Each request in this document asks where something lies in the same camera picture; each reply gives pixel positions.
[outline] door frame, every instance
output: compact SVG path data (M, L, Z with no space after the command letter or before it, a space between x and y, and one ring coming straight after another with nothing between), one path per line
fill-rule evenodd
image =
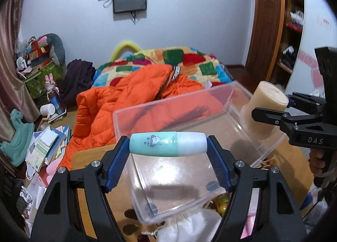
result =
M281 4L281 9L280 9L280 20L279 20L279 25L277 29L277 37L274 45L274 51L272 53L272 59L270 61L270 64L268 66L268 72L266 75L265 80L268 81L272 75L274 65L277 59L279 47L281 44L281 37L282 37L282 31L283 31L283 25L284 25L284 18L285 18L285 0L280 0ZM245 67L250 61L250 56L251 56L251 51L254 43L254 38L255 38L255 31L256 31L256 24L257 24L257 11L258 11L258 0L255 0L255 15L254 15L254 22L253 22L253 31L252 31L252 37L250 40L250 45L249 45L249 51L248 51L248 56L247 56L247 61L245 64Z

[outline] wooden table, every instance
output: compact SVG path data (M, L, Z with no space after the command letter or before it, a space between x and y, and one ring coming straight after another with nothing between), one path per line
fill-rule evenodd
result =
M72 161L71 167L73 170L85 168L94 160L101 160L104 154L113 149L115 144L97 147L81 152L77 152ZM88 236L97 238L95 235L94 228L89 216L87 201L85 199L84 189L78 189L80 212L82 215L83 225L85 232ZM107 194L107 200L109 202L110 208L114 214L116 222L123 233L124 226L136 225L139 229L131 235L124 234L124 238L127 242L137 242L138 236L142 231L154 231L157 226L143 226L137 220L129 219L124 216L124 212L133 209L131 195L129 192L129 187L126 184L126 179L124 173L116 186L110 193ZM154 238L150 238L151 242L156 241Z
M72 159L72 169L81 169L94 160L100 160L103 155L107 151L113 149L114 146L115 144L77 152ZM274 158L274 166L277 166L284 175L297 203L301 205L313 182L313 174L309 169L309 163L304 154L300 148L289 145L288 138L286 138L270 154L269 158L271 157ZM96 238L85 200L84 190L79 189L78 195L86 234ZM130 236L124 234L126 241L136 242L141 231L154 231L156 229L155 225L142 226L138 221L124 216L126 210L133 208L124 173L122 174L117 187L107 194L107 200L121 230L123 230L126 225L136 224L139 227L138 231Z

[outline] orange down jacket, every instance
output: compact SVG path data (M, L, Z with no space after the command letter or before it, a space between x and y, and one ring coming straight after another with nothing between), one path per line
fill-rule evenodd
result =
M77 151L116 143L112 121L114 111L203 89L201 84L185 75L177 76L175 70L176 67L167 64L147 65L121 79L115 87L92 87L79 93L76 98L78 112L74 132L60 166L71 169L71 159ZM207 105L202 108L200 102L196 108L193 100L188 99L183 108L171 106L156 114L161 114L164 122L170 124L179 118L188 120L188 115L193 110L196 110L199 116L221 112L223 105L216 99L211 101L211 98L212 96L205 97ZM149 121L152 117L153 114L149 111L137 120L130 117L123 119L123 122L137 121L146 126L148 131L162 129L163 122L157 124L154 119Z

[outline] blue gripper pad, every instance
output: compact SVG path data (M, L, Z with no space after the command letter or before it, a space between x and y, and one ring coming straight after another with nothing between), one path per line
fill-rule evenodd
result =
M126 161L130 154L129 143L130 143L130 139L126 138L121 148L118 150L117 154L115 155L115 158L108 170L108 180L107 180L107 184L105 185L105 188L107 191L111 191L112 188L116 187L118 184L118 181L122 175L122 171L124 169Z
M233 163L235 162L233 155L228 150L222 149L217 140L212 141L210 137L207 137L207 156L212 164L219 185L225 188L227 192L232 192L236 185L236 182L233 182L235 178L234 171L231 171L226 163L233 168Z

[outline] patchwork quilt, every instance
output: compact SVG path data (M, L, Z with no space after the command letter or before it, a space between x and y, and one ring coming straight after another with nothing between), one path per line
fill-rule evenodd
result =
M115 86L123 77L149 64L179 66L181 74L201 84L207 80L212 83L232 81L215 56L190 47L174 47L143 50L115 62L103 64L96 71L93 86Z

